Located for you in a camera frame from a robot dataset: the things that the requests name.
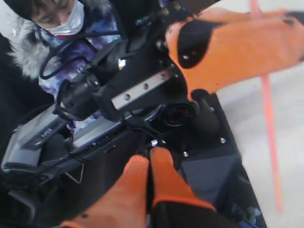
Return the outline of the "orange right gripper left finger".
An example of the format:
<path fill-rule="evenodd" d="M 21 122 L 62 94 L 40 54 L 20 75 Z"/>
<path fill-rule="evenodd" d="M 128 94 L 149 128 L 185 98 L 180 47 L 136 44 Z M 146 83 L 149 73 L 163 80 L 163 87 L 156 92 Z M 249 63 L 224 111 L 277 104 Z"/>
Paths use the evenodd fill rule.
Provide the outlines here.
<path fill-rule="evenodd" d="M 62 228 L 145 228 L 149 160 L 134 155 L 113 187 Z"/>

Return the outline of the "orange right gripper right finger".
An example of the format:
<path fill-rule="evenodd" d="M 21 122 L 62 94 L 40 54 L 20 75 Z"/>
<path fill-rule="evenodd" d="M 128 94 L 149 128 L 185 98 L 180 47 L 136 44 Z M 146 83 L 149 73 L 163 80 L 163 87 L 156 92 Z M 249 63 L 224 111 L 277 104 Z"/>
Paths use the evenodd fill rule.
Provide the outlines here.
<path fill-rule="evenodd" d="M 198 198 L 174 168 L 169 150 L 155 147 L 150 161 L 154 185 L 154 228 L 236 228 L 216 208 Z"/>

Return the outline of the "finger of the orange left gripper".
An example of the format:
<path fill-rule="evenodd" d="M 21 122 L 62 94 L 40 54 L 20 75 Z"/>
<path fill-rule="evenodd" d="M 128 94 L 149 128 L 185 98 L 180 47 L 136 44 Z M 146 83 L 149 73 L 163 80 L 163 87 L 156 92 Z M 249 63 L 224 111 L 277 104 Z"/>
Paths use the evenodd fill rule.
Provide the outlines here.
<path fill-rule="evenodd" d="M 165 37 L 189 92 L 216 92 L 304 59 L 304 26 L 292 16 L 232 23 L 194 19 L 172 24 Z"/>
<path fill-rule="evenodd" d="M 274 18 L 274 17 L 292 17 L 297 19 L 302 24 L 304 23 L 304 12 L 296 10 L 277 9 L 273 11 L 259 11 L 261 18 Z M 225 8 L 210 8 L 203 10 L 196 15 L 197 19 L 213 22 L 235 22 L 252 19 L 250 12 L 240 13 L 230 11 Z"/>

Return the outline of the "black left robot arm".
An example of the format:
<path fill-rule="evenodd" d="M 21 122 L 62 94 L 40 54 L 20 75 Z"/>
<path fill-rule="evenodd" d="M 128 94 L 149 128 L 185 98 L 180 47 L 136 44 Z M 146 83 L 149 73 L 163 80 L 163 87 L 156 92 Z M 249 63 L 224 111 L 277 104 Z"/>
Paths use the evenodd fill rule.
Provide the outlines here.
<path fill-rule="evenodd" d="M 47 182 L 107 152 L 113 186 L 64 228 L 235 228 L 179 175 L 185 152 L 219 144 L 206 96 L 304 59 L 304 13 L 175 0 L 7 0 L 11 56 L 54 103 L 9 136 L 1 170 L 34 201 Z"/>

